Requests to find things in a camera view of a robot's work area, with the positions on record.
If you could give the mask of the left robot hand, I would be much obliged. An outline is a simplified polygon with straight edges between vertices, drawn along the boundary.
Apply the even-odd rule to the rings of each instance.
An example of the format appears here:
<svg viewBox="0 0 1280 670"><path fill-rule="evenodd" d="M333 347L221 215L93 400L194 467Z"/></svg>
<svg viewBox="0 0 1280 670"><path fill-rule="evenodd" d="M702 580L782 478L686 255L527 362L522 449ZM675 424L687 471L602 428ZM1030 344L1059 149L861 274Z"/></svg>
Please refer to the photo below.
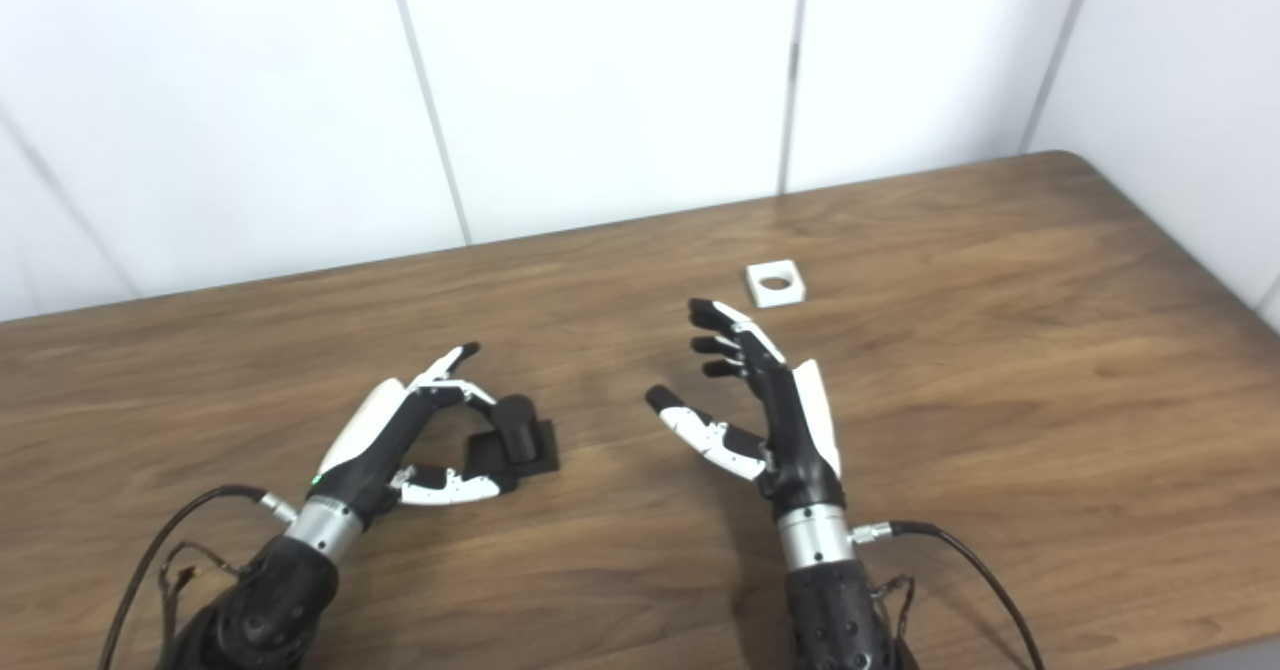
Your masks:
<svg viewBox="0 0 1280 670"><path fill-rule="evenodd" d="M321 498L370 527L399 505L440 507L515 492L518 480L511 471L480 474L404 461L436 413L460 405L479 413L495 407L489 393L454 377L479 350L477 342L458 345L408 383L389 378L378 384L326 451L307 500Z"/></svg>

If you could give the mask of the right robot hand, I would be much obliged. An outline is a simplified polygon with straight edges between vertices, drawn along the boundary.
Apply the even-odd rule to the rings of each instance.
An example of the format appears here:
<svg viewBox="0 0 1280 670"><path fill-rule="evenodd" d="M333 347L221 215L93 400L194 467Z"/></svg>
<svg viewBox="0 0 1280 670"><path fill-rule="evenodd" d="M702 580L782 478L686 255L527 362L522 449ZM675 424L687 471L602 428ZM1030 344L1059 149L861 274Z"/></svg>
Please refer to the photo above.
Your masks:
<svg viewBox="0 0 1280 670"><path fill-rule="evenodd" d="M845 509L842 466L826 384L815 360L791 365L773 339L746 314L709 298L691 298L690 323L705 331L691 339L710 356L708 378L737 378L760 402L765 436L755 436L653 386L650 410L681 441L713 465L756 484L774 518L829 505Z"/></svg>

